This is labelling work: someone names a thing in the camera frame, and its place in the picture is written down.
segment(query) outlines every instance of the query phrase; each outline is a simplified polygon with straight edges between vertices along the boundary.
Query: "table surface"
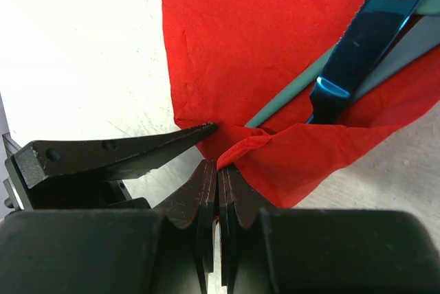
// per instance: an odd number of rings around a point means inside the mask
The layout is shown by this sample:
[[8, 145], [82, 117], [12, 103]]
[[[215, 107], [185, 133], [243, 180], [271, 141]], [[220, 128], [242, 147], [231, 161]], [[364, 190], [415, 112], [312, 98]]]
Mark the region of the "table surface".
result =
[[[0, 8], [0, 92], [20, 145], [177, 130], [161, 0], [0, 0]], [[406, 210], [440, 247], [439, 120], [436, 105], [299, 206]], [[156, 205], [200, 160], [192, 148], [127, 187]]]

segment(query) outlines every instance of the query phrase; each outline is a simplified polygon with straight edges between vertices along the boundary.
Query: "white table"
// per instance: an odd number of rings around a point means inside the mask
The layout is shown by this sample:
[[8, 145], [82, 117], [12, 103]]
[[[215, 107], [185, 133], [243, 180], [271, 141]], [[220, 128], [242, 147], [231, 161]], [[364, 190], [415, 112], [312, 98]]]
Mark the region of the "white table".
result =
[[[0, 0], [0, 9], [0, 92], [20, 145], [177, 129], [161, 0]], [[439, 139], [437, 105], [332, 174], [300, 206], [408, 210], [440, 246]], [[156, 205], [200, 159], [193, 148], [127, 186]]]

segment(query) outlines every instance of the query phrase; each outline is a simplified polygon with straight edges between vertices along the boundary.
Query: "white surface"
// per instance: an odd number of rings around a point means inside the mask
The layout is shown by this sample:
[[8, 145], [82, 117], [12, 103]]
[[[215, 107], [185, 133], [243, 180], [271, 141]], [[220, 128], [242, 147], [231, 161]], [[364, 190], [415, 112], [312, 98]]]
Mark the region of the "white surface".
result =
[[[0, 0], [0, 9], [0, 90], [20, 145], [177, 129], [160, 0]], [[440, 246], [439, 119], [437, 105], [331, 175], [300, 206], [408, 210]], [[127, 186], [156, 205], [200, 158], [192, 149]]]

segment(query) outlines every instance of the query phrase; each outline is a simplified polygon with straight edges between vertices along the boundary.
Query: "folded red fabric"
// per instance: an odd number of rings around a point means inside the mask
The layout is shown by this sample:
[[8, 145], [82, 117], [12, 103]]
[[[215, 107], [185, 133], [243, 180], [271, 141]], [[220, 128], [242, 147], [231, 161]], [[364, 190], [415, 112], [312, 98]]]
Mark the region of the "folded red fabric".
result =
[[311, 86], [261, 128], [244, 124], [343, 35], [363, 0], [162, 0], [175, 122], [219, 124], [199, 145], [235, 162], [279, 207], [422, 116], [440, 99], [436, 48], [364, 96], [336, 125], [305, 124]]

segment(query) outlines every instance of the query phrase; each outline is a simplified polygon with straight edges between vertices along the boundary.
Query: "blue metallic handle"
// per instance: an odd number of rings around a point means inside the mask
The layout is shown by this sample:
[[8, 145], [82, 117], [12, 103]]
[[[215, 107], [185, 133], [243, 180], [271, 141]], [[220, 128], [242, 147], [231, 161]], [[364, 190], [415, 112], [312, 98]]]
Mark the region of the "blue metallic handle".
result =
[[310, 94], [310, 124], [334, 123], [421, 0], [365, 0]]

